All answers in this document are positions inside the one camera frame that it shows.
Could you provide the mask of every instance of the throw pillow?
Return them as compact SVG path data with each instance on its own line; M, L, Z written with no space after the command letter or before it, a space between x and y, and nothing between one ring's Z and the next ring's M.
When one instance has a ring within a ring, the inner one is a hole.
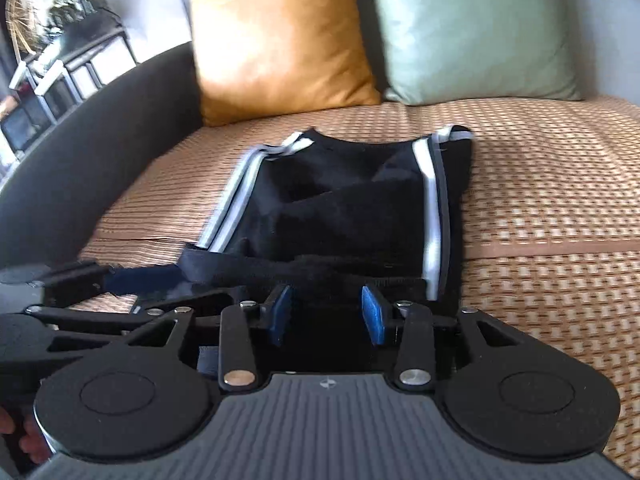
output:
M561 0L375 0L388 97L576 100Z
M190 0L205 124L380 102L355 0Z

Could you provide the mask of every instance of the human hand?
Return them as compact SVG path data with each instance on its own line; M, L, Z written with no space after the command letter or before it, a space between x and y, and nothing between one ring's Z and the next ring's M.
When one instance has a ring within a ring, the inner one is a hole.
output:
M0 407L0 433L12 434L14 431L14 420L4 408ZM28 416L24 420L24 431L26 435L23 436L18 443L20 449L29 455L29 458L34 464L46 462L51 456L51 451L33 415Z

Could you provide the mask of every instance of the round pad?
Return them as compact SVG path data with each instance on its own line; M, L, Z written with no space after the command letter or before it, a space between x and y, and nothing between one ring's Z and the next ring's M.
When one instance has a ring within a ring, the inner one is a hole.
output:
M92 412L125 415L142 410L156 396L156 387L145 376L109 372L91 379L80 392L80 401Z
M122 460L189 438L209 406L202 377L170 353L111 344L45 380L34 410L56 450Z
M444 401L473 439L536 462L601 450L620 412L607 378L541 344L492 349L452 378Z
M500 396L512 408L525 413L559 412L574 400L569 381L552 374L520 372L500 383Z

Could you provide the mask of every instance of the logo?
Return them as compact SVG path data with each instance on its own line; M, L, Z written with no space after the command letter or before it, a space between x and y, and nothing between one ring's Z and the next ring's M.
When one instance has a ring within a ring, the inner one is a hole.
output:
M329 377L320 381L320 386L322 386L323 388L326 388L327 390L330 390L331 388L335 388L336 384L338 383Z

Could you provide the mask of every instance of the mint green pillow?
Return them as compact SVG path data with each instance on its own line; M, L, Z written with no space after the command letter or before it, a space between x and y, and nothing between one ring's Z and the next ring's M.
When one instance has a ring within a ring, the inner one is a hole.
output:
M562 0L375 0L389 99L577 100Z

